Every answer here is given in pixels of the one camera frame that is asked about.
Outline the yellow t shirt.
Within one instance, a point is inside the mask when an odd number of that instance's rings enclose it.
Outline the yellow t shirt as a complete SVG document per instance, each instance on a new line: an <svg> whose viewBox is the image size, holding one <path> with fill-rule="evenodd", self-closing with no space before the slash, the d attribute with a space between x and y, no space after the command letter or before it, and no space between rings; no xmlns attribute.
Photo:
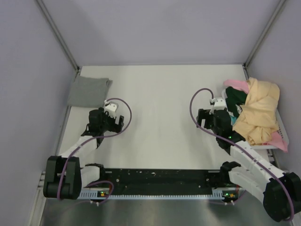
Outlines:
<svg viewBox="0 0 301 226"><path fill-rule="evenodd" d="M279 129L276 109L280 89L275 83L255 78L250 78L247 84L249 92L233 130L250 145L261 145L271 141L272 134Z"/></svg>

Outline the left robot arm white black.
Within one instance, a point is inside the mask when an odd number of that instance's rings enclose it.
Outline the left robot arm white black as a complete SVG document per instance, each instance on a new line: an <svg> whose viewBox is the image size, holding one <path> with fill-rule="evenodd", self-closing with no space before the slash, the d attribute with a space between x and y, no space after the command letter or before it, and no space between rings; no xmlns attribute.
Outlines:
<svg viewBox="0 0 301 226"><path fill-rule="evenodd" d="M101 172L102 165L86 163L85 158L107 137L105 132L110 132L109 137L115 137L127 128L124 116L117 116L116 111L116 103L91 110L88 124L77 142L61 155L48 158L43 185L46 198L76 200L81 190L90 183L98 187L106 183L107 176Z"/></svg>

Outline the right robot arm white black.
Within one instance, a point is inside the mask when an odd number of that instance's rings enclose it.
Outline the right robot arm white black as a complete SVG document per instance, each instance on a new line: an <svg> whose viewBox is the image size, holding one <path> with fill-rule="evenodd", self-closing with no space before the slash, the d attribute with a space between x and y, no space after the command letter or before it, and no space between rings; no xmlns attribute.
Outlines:
<svg viewBox="0 0 301 226"><path fill-rule="evenodd" d="M259 155L249 143L233 131L226 109L199 109L198 126L213 135L221 149L235 161L221 166L220 182L224 186L239 185L259 200L276 222L292 219L301 211L301 179L286 173Z"/></svg>

